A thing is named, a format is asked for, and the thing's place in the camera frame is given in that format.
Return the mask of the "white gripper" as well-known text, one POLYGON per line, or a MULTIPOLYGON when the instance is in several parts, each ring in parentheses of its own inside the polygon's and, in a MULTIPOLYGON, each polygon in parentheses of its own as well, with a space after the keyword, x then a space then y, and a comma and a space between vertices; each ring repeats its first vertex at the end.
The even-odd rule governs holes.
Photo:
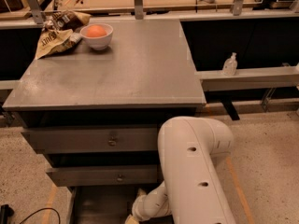
POLYGON ((143 189, 138 189, 137 198, 132 207, 132 215, 129 215, 124 224, 139 224, 139 221, 147 221, 156 214, 155 202, 143 189))

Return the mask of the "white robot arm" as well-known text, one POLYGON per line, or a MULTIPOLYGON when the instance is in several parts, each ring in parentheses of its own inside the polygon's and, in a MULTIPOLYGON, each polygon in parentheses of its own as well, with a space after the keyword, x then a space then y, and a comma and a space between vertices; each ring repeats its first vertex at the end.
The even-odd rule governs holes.
POLYGON ((233 144, 232 131, 219 120, 169 119, 158 133, 164 181, 150 193, 138 192, 124 224, 166 216, 174 224, 236 224, 211 159, 233 144))

